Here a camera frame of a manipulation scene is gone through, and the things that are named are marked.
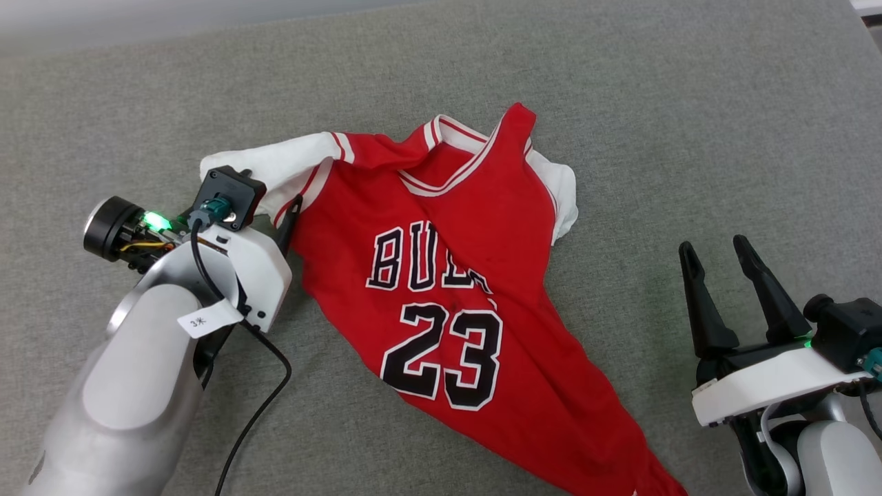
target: number 3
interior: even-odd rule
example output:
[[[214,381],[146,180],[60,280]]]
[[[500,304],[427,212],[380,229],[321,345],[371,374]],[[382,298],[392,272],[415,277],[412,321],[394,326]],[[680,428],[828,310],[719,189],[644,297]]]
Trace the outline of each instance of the number 3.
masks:
[[[380,378],[401,393],[434,400],[441,365],[423,361],[417,370],[410,366],[438,347],[448,317],[447,310],[439,304],[402,306],[402,323],[418,326],[420,320],[425,320],[429,328],[386,351]],[[444,389],[451,408],[480,410],[493,399],[496,389],[502,320],[492,310],[463,310],[453,317],[448,332],[465,339],[472,333],[481,334],[480,342],[466,342],[460,355],[460,366],[475,371],[473,382],[463,381],[462,370],[444,369]]]

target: basketball jersey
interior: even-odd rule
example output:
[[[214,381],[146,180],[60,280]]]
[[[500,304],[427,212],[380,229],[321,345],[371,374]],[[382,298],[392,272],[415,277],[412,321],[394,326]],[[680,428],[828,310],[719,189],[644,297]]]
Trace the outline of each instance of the basketball jersey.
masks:
[[[206,157],[266,183],[303,287],[408,403],[575,494],[681,495],[543,277],[577,217],[570,168],[533,150],[515,104],[488,136],[437,116],[397,143],[322,132]]]

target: green light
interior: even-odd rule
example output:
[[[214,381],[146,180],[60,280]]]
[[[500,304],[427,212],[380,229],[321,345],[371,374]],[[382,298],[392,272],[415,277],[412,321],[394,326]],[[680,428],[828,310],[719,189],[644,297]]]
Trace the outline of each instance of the green light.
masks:
[[[144,212],[142,218],[144,219],[144,224],[147,224],[147,227],[156,232],[160,232],[164,229],[171,229],[171,222],[155,212]]]

